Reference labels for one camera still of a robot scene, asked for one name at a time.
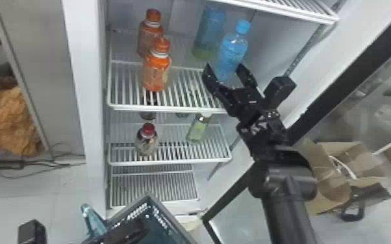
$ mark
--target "plastic bottle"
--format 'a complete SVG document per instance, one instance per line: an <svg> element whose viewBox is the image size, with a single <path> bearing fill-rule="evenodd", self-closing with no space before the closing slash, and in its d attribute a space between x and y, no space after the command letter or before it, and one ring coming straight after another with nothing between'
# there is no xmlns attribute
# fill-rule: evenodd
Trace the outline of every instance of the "plastic bottle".
<svg viewBox="0 0 391 244"><path fill-rule="evenodd" d="M206 5L192 47L194 57L208 60L214 56L223 33L225 18L225 11L218 5Z"/></svg>
<svg viewBox="0 0 391 244"><path fill-rule="evenodd" d="M142 84L145 89L152 92L165 89L171 67L168 49L170 49L170 41L167 38L155 38L153 48L144 59Z"/></svg>
<svg viewBox="0 0 391 244"><path fill-rule="evenodd" d="M143 58L153 46L153 40L164 34L164 29L159 23L159 10L150 8L145 13L145 20L140 23L138 30L138 54Z"/></svg>
<svg viewBox="0 0 391 244"><path fill-rule="evenodd" d="M136 133L135 149L141 156L152 155L158 147L158 134L155 131L155 126L150 123L145 123Z"/></svg>
<svg viewBox="0 0 391 244"><path fill-rule="evenodd" d="M192 121L191 127L186 134L186 140L192 143L198 143L203 139L205 130L208 127L212 114L198 113Z"/></svg>
<svg viewBox="0 0 391 244"><path fill-rule="evenodd" d="M242 61L248 47L245 34L250 29L250 22L239 19L235 32L226 34L221 41L217 61L214 64L214 72L220 82L231 78L238 64Z"/></svg>

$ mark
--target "gray floor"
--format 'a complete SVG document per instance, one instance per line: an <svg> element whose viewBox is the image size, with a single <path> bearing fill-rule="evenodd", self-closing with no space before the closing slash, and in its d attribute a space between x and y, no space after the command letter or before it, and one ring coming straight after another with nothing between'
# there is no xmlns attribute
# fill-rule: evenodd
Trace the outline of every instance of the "gray floor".
<svg viewBox="0 0 391 244"><path fill-rule="evenodd" d="M391 167L384 185L391 193ZM41 169L4 171L22 175ZM0 177L0 243L16 243L20 224L38 219L47 228L49 244L80 243L86 234L80 205L89 201L86 167L79 166L34 175L18 180ZM214 221L224 243L269 243L258 200L243 193ZM366 209L358 223L343 223L332 215L312 218L321 243L391 243L391 199ZM200 243L210 243L206 232L192 232Z"/></svg>

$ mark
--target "glass bottle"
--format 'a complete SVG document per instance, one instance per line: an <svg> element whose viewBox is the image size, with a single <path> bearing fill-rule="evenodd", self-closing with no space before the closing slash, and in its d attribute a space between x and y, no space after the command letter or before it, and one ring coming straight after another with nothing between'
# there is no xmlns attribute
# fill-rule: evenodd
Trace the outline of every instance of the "glass bottle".
<svg viewBox="0 0 391 244"><path fill-rule="evenodd" d="M145 56L143 64L142 84L145 89L159 92L165 89L168 82L168 71L171 67L171 58L168 56L170 41L165 37L157 37L153 48Z"/></svg>
<svg viewBox="0 0 391 244"><path fill-rule="evenodd" d="M146 105L150 105L150 106L157 106L158 105L158 101L157 101L157 96L156 96L156 92L153 92L153 101L150 99L150 94L147 94L145 96L145 102L147 103ZM140 117L143 119L143 120L146 120L146 121L152 121L154 119L156 119L156 112L148 112L148 111L141 111L140 112Z"/></svg>
<svg viewBox="0 0 391 244"><path fill-rule="evenodd" d="M211 117L211 113L203 112L196 114L191 127L186 134L186 140L192 143L200 142L203 139L203 135L205 134Z"/></svg>
<svg viewBox="0 0 391 244"><path fill-rule="evenodd" d="M208 60L215 54L223 33L225 18L226 13L219 5L206 5L192 47L194 57Z"/></svg>
<svg viewBox="0 0 391 244"><path fill-rule="evenodd" d="M159 23L160 12L154 8L147 9L145 20L138 30L138 54L143 58L153 46L153 40L164 34L164 29Z"/></svg>
<svg viewBox="0 0 391 244"><path fill-rule="evenodd" d="M136 133L136 152L141 156L149 156L155 152L157 146L158 134L155 131L155 126L150 123L145 123Z"/></svg>

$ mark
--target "wire shelf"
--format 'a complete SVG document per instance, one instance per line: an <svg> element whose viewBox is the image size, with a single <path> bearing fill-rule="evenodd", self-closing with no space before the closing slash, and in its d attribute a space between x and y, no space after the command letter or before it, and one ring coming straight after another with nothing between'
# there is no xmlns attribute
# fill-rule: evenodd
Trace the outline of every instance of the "wire shelf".
<svg viewBox="0 0 391 244"><path fill-rule="evenodd" d="M200 71L205 68L206 62L194 58L191 54L193 40L182 36L164 35L170 42L170 57L172 67L191 68ZM112 29L111 32L111 62L123 64L141 64L144 60L136 52L138 33L134 30Z"/></svg>
<svg viewBox="0 0 391 244"><path fill-rule="evenodd" d="M150 156L140 156L134 148L135 134L142 123L120 123L118 112L110 113L108 162L110 165L140 166L163 164L203 164L228 162L232 158L221 125L209 125L199 143L185 139L190 125L156 124L158 149Z"/></svg>
<svg viewBox="0 0 391 244"><path fill-rule="evenodd" d="M211 0L305 21L333 25L338 15L320 0Z"/></svg>
<svg viewBox="0 0 391 244"><path fill-rule="evenodd" d="M110 206L125 206L146 193L161 202L198 201L191 165L169 165L167 171L151 167L112 167ZM124 171L136 173L121 174Z"/></svg>
<svg viewBox="0 0 391 244"><path fill-rule="evenodd" d="M110 64L107 103L114 110L226 113L219 100L206 90L201 71L196 69L171 68L168 87L156 92L158 104L150 105L147 96L153 101L153 92L142 86L141 64Z"/></svg>

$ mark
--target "black robotic arm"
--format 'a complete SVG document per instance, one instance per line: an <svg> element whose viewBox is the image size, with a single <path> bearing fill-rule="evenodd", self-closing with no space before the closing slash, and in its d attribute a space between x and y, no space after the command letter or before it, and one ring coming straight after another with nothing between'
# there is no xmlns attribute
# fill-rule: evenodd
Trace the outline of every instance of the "black robotic arm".
<svg viewBox="0 0 391 244"><path fill-rule="evenodd" d="M275 244L317 243L304 201L316 195L316 179L307 160L288 146L287 131L277 107L296 84L289 77L275 77L262 96L251 72L242 64L236 74L243 88L230 89L217 81L209 64L203 83L227 113L236 117L236 131L250 151L254 163L228 192L203 216L212 239L219 243L209 221L244 189L261 199L271 241Z"/></svg>

